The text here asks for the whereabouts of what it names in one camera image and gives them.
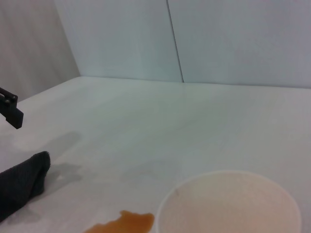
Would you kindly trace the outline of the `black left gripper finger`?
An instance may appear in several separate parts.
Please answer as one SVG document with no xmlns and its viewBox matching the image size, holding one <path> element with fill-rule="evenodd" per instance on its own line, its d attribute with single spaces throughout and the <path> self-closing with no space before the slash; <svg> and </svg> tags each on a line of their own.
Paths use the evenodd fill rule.
<svg viewBox="0 0 311 233">
<path fill-rule="evenodd" d="M 24 113 L 17 108 L 18 96 L 0 88 L 0 113 L 15 129 L 20 129 Z"/>
</svg>

